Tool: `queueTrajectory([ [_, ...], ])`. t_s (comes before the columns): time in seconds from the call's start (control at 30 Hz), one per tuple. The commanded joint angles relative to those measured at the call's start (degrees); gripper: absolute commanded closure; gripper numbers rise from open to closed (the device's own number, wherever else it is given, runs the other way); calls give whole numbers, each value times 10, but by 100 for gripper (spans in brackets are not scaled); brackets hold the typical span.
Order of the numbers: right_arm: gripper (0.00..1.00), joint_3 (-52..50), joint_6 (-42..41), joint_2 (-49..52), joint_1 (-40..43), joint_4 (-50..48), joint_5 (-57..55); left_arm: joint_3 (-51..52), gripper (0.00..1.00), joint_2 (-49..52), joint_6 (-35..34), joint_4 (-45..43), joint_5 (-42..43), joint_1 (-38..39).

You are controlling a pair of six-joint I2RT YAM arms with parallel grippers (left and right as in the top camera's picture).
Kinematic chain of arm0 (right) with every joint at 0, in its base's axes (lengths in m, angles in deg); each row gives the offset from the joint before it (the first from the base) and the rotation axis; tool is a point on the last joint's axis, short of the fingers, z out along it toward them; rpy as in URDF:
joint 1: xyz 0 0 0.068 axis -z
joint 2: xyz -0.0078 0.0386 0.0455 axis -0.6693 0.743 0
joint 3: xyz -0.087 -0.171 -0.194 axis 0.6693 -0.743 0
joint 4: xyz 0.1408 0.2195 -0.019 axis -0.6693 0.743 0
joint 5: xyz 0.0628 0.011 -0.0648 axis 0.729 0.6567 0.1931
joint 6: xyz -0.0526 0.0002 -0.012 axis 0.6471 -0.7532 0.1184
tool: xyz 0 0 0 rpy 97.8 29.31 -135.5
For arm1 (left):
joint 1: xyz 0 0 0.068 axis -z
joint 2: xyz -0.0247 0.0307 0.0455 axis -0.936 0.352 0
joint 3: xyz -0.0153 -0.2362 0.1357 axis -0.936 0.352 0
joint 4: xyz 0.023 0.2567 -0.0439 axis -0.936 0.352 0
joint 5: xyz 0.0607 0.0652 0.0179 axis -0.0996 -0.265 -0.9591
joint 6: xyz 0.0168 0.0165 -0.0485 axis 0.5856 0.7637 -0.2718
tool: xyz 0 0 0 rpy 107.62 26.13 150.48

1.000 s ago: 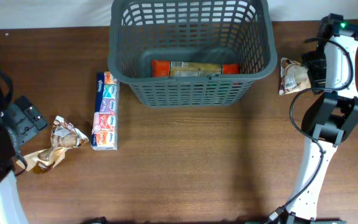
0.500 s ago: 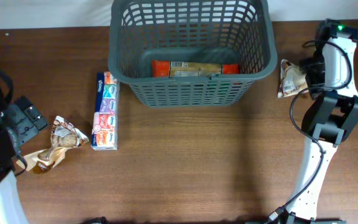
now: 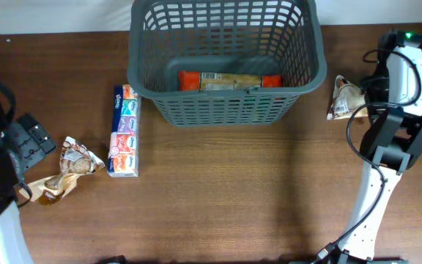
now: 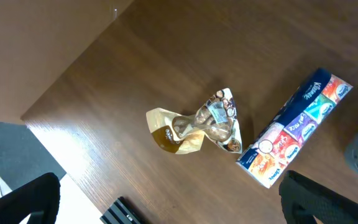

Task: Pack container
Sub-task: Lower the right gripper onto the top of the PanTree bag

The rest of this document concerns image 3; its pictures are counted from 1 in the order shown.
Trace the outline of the grey plastic shopping basket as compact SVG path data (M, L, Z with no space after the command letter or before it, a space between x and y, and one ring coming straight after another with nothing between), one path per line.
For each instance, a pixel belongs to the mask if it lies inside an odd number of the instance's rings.
M282 76L282 86L180 91L179 71ZM127 79L177 127L267 124L327 75L314 1L151 0L131 7ZM248 97L271 97L263 120Z

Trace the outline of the beige snack bag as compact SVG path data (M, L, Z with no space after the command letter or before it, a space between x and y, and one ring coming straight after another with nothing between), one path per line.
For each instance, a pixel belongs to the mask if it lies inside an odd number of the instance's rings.
M360 106L366 103L361 89L338 75L335 79L332 104L327 113L327 120L349 119Z

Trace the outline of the orange pasta packet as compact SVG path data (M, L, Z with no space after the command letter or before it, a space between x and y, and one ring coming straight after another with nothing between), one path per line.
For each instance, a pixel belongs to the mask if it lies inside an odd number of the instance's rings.
M179 71L180 91L226 91L282 86L282 76Z

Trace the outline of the brown snack bag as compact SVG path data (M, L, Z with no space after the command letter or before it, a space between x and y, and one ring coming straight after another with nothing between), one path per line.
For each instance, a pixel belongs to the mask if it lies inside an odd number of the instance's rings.
M78 178L94 174L105 167L104 162L92 151L69 136L62 144L59 164L59 174L28 184L32 194L29 194L23 188L19 193L30 202L37 202L40 205L53 205L77 186Z

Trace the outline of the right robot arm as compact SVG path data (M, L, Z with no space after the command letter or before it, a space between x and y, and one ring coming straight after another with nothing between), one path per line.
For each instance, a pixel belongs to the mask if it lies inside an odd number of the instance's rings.
M344 233L318 252L316 263L375 263L385 209L405 171L422 153L422 35L393 29L373 50L374 73L360 81L370 127L353 152L362 180Z

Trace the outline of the multicolour tissue pack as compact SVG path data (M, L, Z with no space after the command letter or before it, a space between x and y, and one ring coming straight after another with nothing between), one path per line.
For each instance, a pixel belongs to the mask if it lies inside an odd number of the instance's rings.
M138 177L141 97L131 85L114 87L114 113L108 151L111 177Z

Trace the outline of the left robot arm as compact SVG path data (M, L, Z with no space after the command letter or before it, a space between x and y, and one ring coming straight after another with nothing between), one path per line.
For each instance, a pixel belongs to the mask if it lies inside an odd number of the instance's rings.
M29 187L24 173L56 149L44 127L30 114L15 118L13 93L0 83L0 263L31 263L15 193Z

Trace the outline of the green lid spice jar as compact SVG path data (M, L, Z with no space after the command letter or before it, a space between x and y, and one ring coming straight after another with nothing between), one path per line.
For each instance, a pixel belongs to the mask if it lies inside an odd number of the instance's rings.
M249 114L252 122L263 120L271 101L271 97L248 97L245 99L245 113Z

